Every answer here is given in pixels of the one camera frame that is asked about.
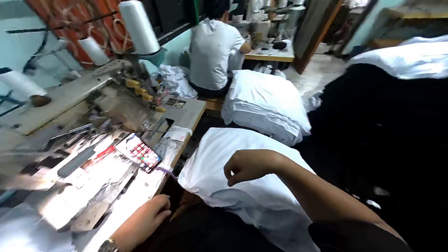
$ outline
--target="man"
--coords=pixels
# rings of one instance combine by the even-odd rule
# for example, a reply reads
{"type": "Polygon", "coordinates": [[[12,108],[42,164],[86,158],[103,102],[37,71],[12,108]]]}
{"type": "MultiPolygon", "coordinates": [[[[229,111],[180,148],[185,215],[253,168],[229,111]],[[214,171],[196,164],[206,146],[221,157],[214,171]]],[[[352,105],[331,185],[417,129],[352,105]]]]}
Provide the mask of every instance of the man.
{"type": "Polygon", "coordinates": [[[210,19],[194,29],[190,44],[192,87],[200,96],[224,96],[232,82],[228,77],[228,60],[232,50],[242,54],[252,49],[240,32],[227,24],[229,0],[204,1],[204,13],[210,19]]]}
{"type": "MultiPolygon", "coordinates": [[[[412,252],[368,207],[275,151],[237,151],[223,172],[230,187],[276,174],[313,221],[308,233],[322,252],[412,252]]],[[[115,231],[112,242],[104,242],[100,252],[131,252],[171,215],[169,209],[169,196],[154,197],[115,231]]],[[[150,251],[281,251],[237,215],[211,207],[174,218],[154,243],[150,251]]]]}

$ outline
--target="floor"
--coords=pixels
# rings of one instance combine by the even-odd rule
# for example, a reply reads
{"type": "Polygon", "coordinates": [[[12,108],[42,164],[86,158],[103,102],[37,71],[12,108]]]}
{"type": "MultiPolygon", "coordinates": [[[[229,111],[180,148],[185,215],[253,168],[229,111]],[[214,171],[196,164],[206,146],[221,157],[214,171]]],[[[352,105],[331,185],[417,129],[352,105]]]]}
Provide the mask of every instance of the floor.
{"type": "Polygon", "coordinates": [[[331,55],[314,54],[310,62],[299,74],[292,65],[283,70],[286,79],[308,98],[315,92],[322,91],[325,85],[341,76],[345,71],[345,62],[331,55]]]}

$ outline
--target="white t-shirt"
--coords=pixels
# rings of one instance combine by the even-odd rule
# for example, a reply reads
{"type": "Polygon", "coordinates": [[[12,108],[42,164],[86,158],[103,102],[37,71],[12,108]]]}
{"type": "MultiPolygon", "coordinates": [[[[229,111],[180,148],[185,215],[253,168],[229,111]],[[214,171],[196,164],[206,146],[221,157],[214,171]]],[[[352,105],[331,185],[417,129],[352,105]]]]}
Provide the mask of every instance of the white t-shirt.
{"type": "Polygon", "coordinates": [[[233,26],[218,20],[200,22],[191,37],[190,81],[209,90],[225,87],[230,51],[238,51],[244,42],[233,26]]]}

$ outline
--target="phone screen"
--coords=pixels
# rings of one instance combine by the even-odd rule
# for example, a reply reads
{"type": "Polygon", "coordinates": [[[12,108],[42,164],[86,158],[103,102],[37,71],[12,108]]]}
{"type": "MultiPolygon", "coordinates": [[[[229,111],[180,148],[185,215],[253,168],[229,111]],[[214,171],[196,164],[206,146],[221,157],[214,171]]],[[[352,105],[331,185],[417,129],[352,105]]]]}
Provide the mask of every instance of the phone screen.
{"type": "Polygon", "coordinates": [[[145,171],[156,167],[162,159],[135,133],[131,133],[115,145],[115,149],[125,157],[138,163],[145,171]]]}

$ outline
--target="wristwatch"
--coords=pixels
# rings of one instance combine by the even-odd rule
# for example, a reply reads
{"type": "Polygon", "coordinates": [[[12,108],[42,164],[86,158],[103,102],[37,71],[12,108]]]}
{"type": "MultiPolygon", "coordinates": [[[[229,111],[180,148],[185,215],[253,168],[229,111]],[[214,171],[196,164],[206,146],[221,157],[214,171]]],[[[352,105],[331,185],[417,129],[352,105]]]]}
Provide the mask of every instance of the wristwatch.
{"type": "Polygon", "coordinates": [[[98,252],[120,252],[116,247],[115,241],[113,239],[107,239],[101,244],[98,252]]]}

